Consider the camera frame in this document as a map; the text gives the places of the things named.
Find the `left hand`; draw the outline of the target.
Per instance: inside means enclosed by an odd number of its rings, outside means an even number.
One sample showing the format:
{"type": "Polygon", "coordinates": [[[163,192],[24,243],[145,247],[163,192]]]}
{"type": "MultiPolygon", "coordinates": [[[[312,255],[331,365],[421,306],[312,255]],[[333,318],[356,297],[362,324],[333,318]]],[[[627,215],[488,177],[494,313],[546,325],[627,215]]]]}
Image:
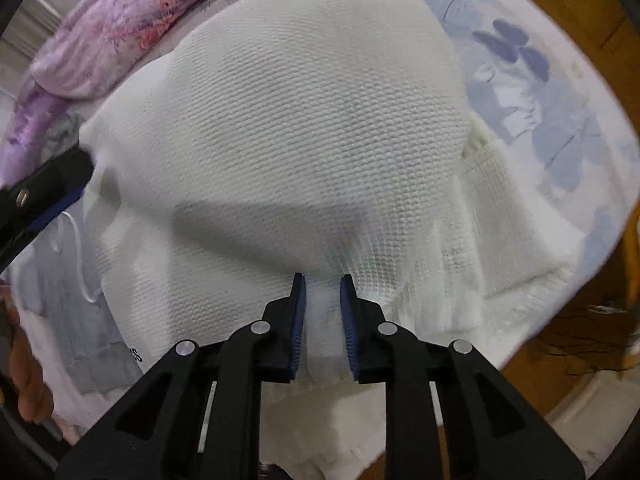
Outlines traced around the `left hand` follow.
{"type": "Polygon", "coordinates": [[[13,342],[9,354],[9,378],[17,392],[17,407],[25,422],[44,422],[52,415],[52,392],[43,381],[42,367],[21,328],[20,315],[14,306],[10,288],[1,285],[1,310],[6,311],[13,342]]]}

